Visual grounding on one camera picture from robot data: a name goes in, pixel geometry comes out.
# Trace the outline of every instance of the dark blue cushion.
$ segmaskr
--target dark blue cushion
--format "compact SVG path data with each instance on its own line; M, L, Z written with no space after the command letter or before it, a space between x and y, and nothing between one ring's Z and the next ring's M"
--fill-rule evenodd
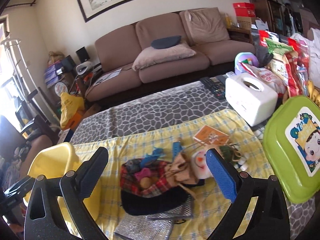
M171 48L173 46L178 45L180 41L181 41L180 35L166 37L166 38L152 41L151 47L153 47L154 49L167 49L167 48Z

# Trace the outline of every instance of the cartoon crown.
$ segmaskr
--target cartoon crown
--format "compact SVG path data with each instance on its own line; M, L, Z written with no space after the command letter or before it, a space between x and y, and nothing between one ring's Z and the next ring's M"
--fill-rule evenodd
M310 134L315 130L317 130L316 124L308 119L308 122L302 125L302 131L298 133L298 138L295 140L296 143L299 144L302 149L304 149Z

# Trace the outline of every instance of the green lid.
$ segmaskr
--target green lid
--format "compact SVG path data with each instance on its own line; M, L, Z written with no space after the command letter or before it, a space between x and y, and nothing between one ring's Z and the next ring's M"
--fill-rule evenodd
M289 98L266 125L263 149L288 199L303 203L320 189L320 109Z

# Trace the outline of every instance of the white snack bag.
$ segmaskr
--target white snack bag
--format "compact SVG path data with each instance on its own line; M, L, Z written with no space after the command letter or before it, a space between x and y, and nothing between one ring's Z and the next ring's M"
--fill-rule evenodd
M287 91L287 87L284 82L276 74L266 68L257 68L246 63L241 63L242 67L252 76L261 80L267 86L272 88L278 93L279 97L283 97Z

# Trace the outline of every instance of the throw pillow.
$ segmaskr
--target throw pillow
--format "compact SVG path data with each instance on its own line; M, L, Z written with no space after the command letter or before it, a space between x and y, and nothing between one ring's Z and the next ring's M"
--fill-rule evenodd
M193 41L198 45L230 40L217 7L186 10L185 20Z
M180 41L181 41L180 35L166 37L166 38L152 41L151 47L153 47L154 49L167 49L167 48L171 48L173 46L178 45Z
M192 57L195 54L196 52L190 49L185 41L168 49L148 47L140 52L132 65L132 69L137 71L155 64Z

